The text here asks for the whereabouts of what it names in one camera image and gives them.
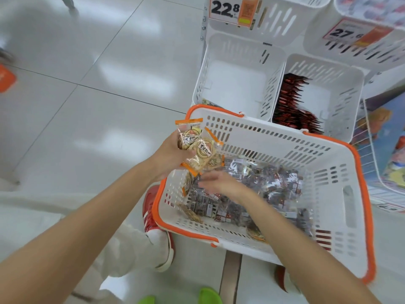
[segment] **white sock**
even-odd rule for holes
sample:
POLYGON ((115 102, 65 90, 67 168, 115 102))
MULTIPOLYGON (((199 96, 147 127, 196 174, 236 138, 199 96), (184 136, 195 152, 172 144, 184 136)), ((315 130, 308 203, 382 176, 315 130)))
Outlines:
POLYGON ((169 258, 169 238, 167 233, 160 229, 153 229, 148 231, 146 235, 154 245, 154 267, 159 267, 169 258))

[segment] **hand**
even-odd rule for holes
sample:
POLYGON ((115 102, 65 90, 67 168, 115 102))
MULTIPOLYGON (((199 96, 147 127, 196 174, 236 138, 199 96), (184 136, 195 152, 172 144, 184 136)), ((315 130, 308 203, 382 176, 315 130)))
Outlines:
POLYGON ((148 159, 156 170, 154 182, 165 179, 174 169, 183 169, 180 164, 185 159, 196 155, 195 150, 181 150, 177 146, 180 132, 176 130, 169 135, 159 149, 148 159))
POLYGON ((209 194, 219 193, 226 195, 237 204, 240 204, 241 197, 249 190, 228 173, 220 171, 202 174, 198 186, 204 188, 209 194))

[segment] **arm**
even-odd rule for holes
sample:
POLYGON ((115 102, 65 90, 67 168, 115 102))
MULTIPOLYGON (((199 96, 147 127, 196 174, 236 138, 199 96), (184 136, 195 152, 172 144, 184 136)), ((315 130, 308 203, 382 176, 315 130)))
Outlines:
POLYGON ((171 134, 149 159, 0 263, 1 303, 62 303, 150 184, 195 154, 171 134))
POLYGON ((209 193, 225 194, 246 208, 309 303, 380 304, 346 267, 254 191, 223 172, 201 179, 199 185, 209 193))

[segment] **person's left hand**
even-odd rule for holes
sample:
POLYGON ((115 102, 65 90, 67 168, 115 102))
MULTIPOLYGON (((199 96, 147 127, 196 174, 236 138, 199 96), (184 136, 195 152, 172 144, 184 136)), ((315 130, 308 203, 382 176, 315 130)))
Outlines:
POLYGON ((159 149, 148 159, 156 169, 154 182, 165 179, 172 170, 181 169, 180 164, 185 159, 190 159, 196 155, 195 150, 181 150, 177 146, 180 132, 176 130, 169 135, 159 149))

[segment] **person's left arm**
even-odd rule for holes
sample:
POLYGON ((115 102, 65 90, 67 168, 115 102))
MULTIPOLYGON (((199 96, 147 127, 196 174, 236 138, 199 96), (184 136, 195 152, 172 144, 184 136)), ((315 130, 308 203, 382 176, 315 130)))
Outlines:
POLYGON ((0 303, 62 303, 145 190, 195 155, 178 149, 178 136, 0 263, 0 303))

